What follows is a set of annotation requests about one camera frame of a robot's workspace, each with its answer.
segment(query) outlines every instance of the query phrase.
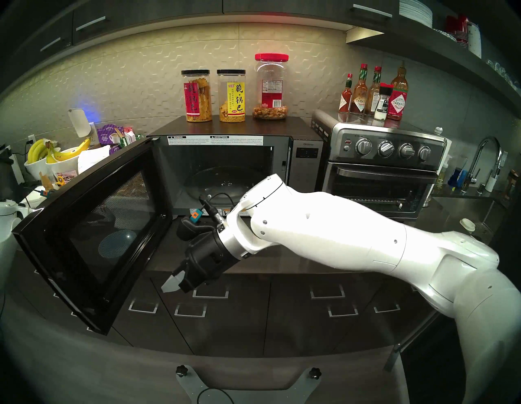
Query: tabasco bottle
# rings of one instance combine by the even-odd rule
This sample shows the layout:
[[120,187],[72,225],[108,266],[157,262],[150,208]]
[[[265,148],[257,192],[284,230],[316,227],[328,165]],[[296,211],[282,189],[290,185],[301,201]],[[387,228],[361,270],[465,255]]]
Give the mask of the tabasco bottle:
[[349,105],[351,104],[351,85],[353,83],[353,75],[348,74],[348,80],[345,82],[345,90],[340,96],[340,106],[338,112],[341,114],[347,114],[349,112]]
[[358,75],[358,84],[353,91],[351,105],[349,112],[355,115],[361,115],[364,113],[365,102],[367,100],[367,86],[365,85],[365,79],[367,77],[367,65],[362,63],[360,65],[360,74]]
[[398,68],[398,75],[391,81],[393,90],[389,97],[389,111],[387,113],[387,117],[390,119],[402,119],[407,91],[409,90],[409,84],[405,80],[405,73],[407,73],[407,70],[405,70],[404,62],[402,62],[402,65]]
[[373,85],[369,89],[367,102],[365,103],[364,114],[374,116],[378,99],[380,98],[380,75],[382,74],[382,67],[375,66],[375,74],[373,75]]

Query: toaster oven window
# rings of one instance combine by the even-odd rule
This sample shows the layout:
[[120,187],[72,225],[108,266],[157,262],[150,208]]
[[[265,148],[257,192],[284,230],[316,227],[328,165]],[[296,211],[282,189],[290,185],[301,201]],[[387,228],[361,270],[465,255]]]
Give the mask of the toaster oven window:
[[331,193],[361,203],[377,212],[414,213],[428,186],[430,185],[336,175]]

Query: bunch of bananas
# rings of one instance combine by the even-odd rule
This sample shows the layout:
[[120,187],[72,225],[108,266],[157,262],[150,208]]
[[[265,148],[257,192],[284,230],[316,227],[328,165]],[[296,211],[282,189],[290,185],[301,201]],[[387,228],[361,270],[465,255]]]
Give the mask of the bunch of bananas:
[[70,158],[76,157],[82,151],[87,150],[89,148],[90,144],[91,144],[91,140],[89,138],[87,138],[73,152],[62,153],[62,152],[57,152],[54,149],[53,144],[50,141],[47,141],[47,142],[45,142],[45,147],[47,149],[47,154],[46,154],[47,163],[48,164],[57,163],[60,161],[65,161],[65,160],[69,160]]
[[45,146],[46,142],[50,143],[51,141],[49,139],[40,139],[33,143],[27,154],[27,164],[36,163],[48,154],[49,149]]

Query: open microwave door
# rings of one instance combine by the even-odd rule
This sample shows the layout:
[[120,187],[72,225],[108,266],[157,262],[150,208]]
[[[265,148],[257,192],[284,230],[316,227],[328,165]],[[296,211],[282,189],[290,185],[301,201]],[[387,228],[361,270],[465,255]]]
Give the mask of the open microwave door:
[[153,142],[135,142],[97,163],[13,230],[56,294],[101,334],[172,222]]

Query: kitchen faucet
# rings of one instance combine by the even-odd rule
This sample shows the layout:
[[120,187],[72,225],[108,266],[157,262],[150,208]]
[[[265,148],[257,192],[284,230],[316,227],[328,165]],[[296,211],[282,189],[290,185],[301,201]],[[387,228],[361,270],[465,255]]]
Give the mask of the kitchen faucet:
[[495,184],[495,181],[499,177],[499,172],[501,170],[499,166],[500,166],[500,163],[501,163],[501,155],[503,154],[503,152],[501,150],[501,146],[499,145],[499,141],[494,136],[487,136],[486,138],[484,138],[480,142],[480,144],[478,145],[478,150],[476,150],[476,154],[474,155],[474,158],[472,159],[472,164],[470,165],[470,168],[468,169],[468,175],[470,176],[470,183],[476,183],[477,179],[476,179],[476,177],[474,177],[474,169],[476,168],[476,165],[478,164],[479,157],[481,156],[481,151],[483,150],[483,148],[485,147],[485,145],[489,141],[494,142],[495,146],[496,146],[496,149],[497,149],[497,153],[496,153],[496,156],[495,156],[494,167],[492,169],[492,174],[490,175],[490,178],[491,179],[493,178],[493,181],[491,182],[490,180],[488,180],[487,181],[487,186],[486,186],[486,188],[489,188],[488,182],[491,182],[490,190],[487,189],[487,191],[491,192],[492,191],[492,187]]

